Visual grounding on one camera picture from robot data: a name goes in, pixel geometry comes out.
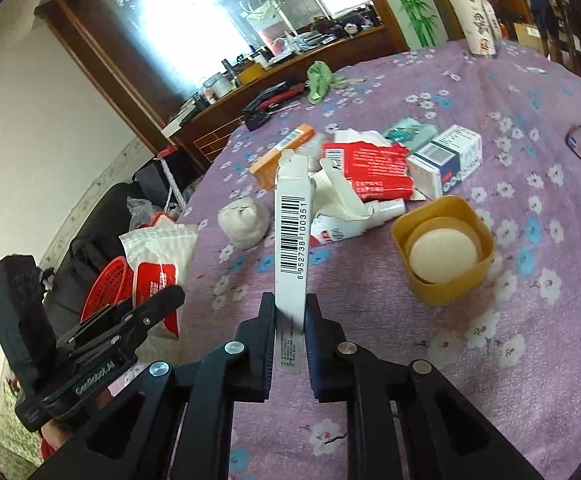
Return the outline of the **left hand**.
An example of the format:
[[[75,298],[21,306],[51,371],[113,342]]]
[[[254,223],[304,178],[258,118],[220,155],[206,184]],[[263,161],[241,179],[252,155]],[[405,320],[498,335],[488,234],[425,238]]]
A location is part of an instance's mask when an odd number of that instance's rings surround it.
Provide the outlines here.
[[[54,419],[51,419],[42,426],[41,434],[44,441],[54,451],[59,450],[72,437],[72,431],[65,425],[56,422]]]

